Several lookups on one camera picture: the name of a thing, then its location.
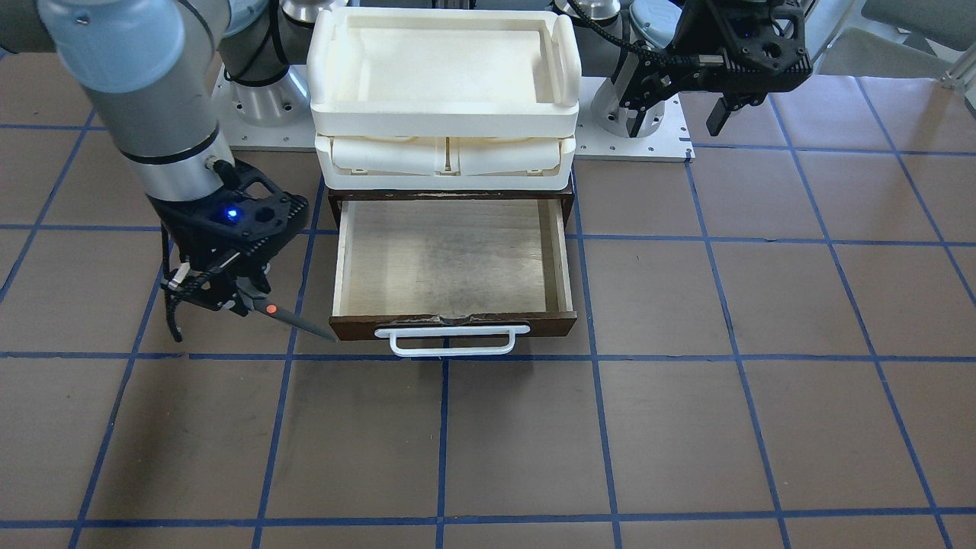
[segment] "tiled floor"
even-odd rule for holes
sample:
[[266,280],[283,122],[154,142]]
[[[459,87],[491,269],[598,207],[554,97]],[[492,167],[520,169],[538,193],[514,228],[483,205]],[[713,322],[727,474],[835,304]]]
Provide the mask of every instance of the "tiled floor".
[[[0,547],[976,547],[976,121],[815,78],[580,162],[569,337],[401,360],[185,307],[52,56],[0,59]],[[315,198],[310,154],[244,153]],[[274,295],[324,322],[322,211]]]

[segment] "chair seat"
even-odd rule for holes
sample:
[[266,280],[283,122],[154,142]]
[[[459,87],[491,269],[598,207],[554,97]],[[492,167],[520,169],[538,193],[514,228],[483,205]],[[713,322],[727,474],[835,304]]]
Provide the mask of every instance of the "chair seat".
[[857,27],[848,27],[827,50],[818,72],[886,78],[938,78],[951,63]]

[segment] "white bin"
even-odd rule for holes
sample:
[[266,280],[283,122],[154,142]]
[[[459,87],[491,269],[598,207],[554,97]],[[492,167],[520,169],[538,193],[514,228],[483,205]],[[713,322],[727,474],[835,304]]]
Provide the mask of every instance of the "white bin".
[[560,190],[581,80],[550,12],[322,12],[308,88],[332,189]]

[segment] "metal mounting plate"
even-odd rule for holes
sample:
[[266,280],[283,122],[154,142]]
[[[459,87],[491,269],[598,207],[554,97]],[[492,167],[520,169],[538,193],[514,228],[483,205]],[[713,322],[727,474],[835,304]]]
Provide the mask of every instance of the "metal mounting plate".
[[603,77],[585,76],[580,86],[580,115],[576,123],[576,157],[582,160],[637,160],[642,162],[684,162],[695,157],[691,135],[674,96],[665,101],[661,125],[645,138],[623,138],[604,130],[593,119],[590,104]]
[[[305,76],[304,65],[295,65],[294,69]],[[211,101],[232,150],[315,151],[315,123],[311,112],[283,126],[256,126],[237,113],[229,84],[224,80],[224,67],[221,66]]]

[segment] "open drawer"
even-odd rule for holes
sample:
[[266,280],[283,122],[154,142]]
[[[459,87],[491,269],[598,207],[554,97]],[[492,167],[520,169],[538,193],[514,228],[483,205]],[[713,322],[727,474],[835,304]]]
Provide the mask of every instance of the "open drawer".
[[[404,357],[500,355],[515,336],[576,321],[560,200],[342,202],[329,323],[341,340],[389,338]],[[507,336],[501,347],[405,349],[414,337]]]

